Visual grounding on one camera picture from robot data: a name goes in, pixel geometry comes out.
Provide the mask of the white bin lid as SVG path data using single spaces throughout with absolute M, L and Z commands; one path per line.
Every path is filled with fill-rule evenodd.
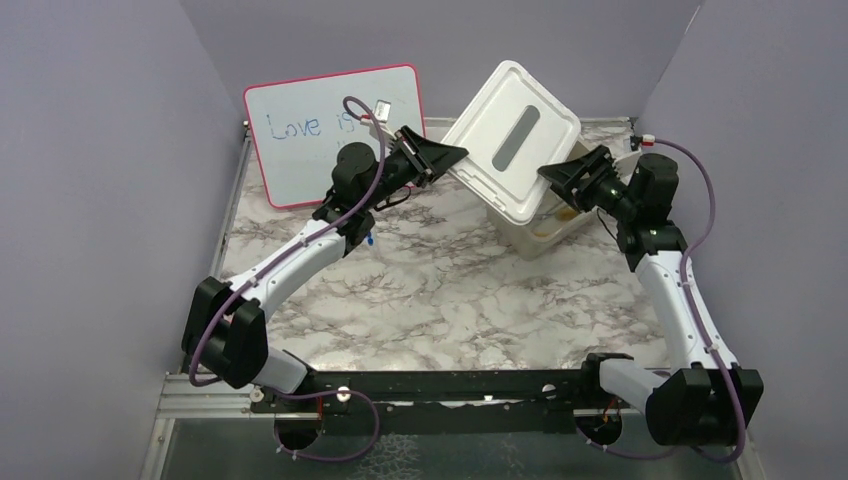
M 581 133 L 579 117 L 520 63 L 502 61 L 443 138 L 467 156 L 448 173 L 513 225 L 526 225 Z

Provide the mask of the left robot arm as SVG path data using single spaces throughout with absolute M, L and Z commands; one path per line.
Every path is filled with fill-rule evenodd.
M 377 148 L 353 142 L 339 150 L 325 199 L 283 247 L 239 275 L 210 276 L 196 287 L 182 339 L 193 386 L 255 384 L 276 390 L 294 411 L 313 401 L 310 366 L 270 347 L 267 319 L 314 275 L 356 249 L 373 230 L 374 212 L 393 206 L 393 194 L 435 182 L 468 154 L 408 127 L 378 138 Z

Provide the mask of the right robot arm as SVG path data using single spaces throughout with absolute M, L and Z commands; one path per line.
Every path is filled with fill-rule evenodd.
M 678 165 L 647 153 L 623 181 L 608 148 L 539 168 L 550 189 L 570 207 L 602 210 L 616 222 L 616 241 L 647 291 L 660 321 L 671 371 L 667 377 L 627 356 L 594 356 L 577 380 L 579 398 L 600 407 L 620 399 L 639 411 L 659 445 L 743 449 L 747 427 L 764 392 L 761 375 L 739 364 L 701 297 L 692 245 L 669 215 Z

